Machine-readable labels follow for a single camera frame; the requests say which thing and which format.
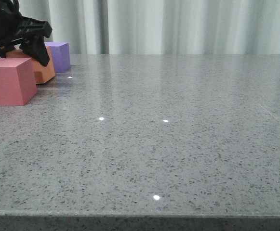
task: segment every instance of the black robotic gripper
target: black robotic gripper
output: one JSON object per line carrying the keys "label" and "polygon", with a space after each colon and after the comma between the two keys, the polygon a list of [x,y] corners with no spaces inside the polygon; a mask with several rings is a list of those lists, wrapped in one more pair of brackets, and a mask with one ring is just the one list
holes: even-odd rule
{"label": "black robotic gripper", "polygon": [[44,37],[51,35],[52,28],[47,21],[23,17],[19,9],[18,0],[0,0],[0,57],[6,58],[20,44],[23,53],[47,66],[50,57]]}

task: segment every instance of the table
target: table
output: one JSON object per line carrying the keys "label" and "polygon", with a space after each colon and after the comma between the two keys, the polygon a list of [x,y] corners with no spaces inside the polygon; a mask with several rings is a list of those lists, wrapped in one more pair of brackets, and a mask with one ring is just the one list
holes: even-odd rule
{"label": "table", "polygon": [[280,55],[72,55],[38,90],[0,107],[0,230],[280,230]]}

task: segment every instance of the orange cube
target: orange cube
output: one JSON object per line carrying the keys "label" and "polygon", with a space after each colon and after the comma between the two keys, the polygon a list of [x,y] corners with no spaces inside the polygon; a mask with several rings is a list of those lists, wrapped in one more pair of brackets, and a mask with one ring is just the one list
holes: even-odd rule
{"label": "orange cube", "polygon": [[24,54],[22,50],[13,50],[6,53],[7,58],[31,58],[33,61],[33,70],[35,74],[36,84],[43,84],[48,82],[55,76],[54,64],[52,59],[52,53],[50,47],[47,47],[47,51],[50,57],[49,64],[42,66],[36,59]]}

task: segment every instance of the white curtain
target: white curtain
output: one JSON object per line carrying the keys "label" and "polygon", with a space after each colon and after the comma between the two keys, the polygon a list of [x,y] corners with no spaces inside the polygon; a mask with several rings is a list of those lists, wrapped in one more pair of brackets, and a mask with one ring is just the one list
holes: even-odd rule
{"label": "white curtain", "polygon": [[88,54],[280,54],[280,0],[20,0]]}

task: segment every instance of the purple cube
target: purple cube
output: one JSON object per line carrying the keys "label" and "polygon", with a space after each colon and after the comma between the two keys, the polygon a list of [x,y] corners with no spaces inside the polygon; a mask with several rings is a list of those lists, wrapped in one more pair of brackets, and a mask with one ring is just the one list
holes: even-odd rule
{"label": "purple cube", "polygon": [[54,68],[56,73],[63,73],[70,67],[70,51],[67,42],[46,42],[45,45],[51,48]]}

